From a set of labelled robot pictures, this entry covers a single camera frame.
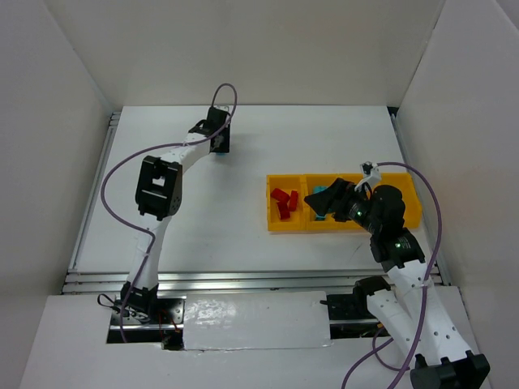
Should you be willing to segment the red flower lego piece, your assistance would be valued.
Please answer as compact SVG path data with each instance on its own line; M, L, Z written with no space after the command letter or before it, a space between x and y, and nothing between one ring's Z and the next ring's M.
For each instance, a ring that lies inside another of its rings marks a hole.
M290 200L290 195L279 188L275 188L271 192L270 196L272 199L275 199L277 202L280 203L287 203Z

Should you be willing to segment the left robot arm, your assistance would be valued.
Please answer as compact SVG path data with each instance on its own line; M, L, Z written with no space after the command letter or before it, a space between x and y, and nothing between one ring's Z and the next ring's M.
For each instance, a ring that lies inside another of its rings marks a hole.
M121 300L139 314L157 314L158 264L165 232L182 203L183 174L212 152L229 152L230 113L214 106L181 145L161 156L144 157L135 201L139 227L131 270Z

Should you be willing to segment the yellow red blue lego stack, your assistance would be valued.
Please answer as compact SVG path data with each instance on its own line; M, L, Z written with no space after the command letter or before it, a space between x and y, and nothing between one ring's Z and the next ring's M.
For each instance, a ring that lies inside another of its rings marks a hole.
M278 202L277 203L277 212L279 216L279 220L289 220L290 219L290 210L288 203Z

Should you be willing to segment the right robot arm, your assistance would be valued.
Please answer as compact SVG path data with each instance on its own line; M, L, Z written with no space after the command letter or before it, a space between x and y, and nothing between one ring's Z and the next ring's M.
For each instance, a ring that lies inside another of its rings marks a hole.
M385 274L358 281L354 295L405 354L395 379L408 373L414 388L480 388L490 372L489 362L472 350L444 308L429 262L404 226L401 191L382 185L366 194L338 178L304 201L317 215L353 221L371 235L371 253Z

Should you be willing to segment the red rectangular lego brick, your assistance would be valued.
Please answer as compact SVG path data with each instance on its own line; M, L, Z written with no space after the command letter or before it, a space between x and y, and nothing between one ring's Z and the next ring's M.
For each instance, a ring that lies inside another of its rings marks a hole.
M296 190L292 190L290 192L289 201L287 203L288 210L290 212L295 212L298 206L298 192Z

